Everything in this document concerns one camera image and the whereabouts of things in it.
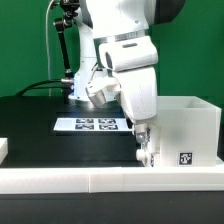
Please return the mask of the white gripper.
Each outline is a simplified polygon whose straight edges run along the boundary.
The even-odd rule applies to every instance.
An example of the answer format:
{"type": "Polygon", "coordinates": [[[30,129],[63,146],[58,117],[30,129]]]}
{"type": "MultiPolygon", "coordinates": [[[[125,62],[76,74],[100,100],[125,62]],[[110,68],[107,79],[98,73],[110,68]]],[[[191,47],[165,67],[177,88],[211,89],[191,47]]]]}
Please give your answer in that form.
{"type": "MultiPolygon", "coordinates": [[[[133,123],[157,114],[157,81],[153,65],[158,62],[156,47],[149,36],[104,43],[99,46],[102,65],[112,71],[120,85],[120,104],[133,123]]],[[[136,141],[148,140],[148,126],[134,126],[136,141]]]]}

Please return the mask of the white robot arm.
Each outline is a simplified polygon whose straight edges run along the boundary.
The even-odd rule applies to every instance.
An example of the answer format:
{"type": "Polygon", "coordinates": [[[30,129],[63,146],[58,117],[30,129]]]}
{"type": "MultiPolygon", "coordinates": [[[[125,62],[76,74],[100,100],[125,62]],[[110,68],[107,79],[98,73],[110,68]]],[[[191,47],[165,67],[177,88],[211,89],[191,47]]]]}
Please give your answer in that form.
{"type": "Polygon", "coordinates": [[[149,141],[157,114],[158,53],[149,29],[173,21],[185,2],[79,0],[83,76],[75,78],[76,96],[97,107],[116,99],[139,143],[149,141]]]}

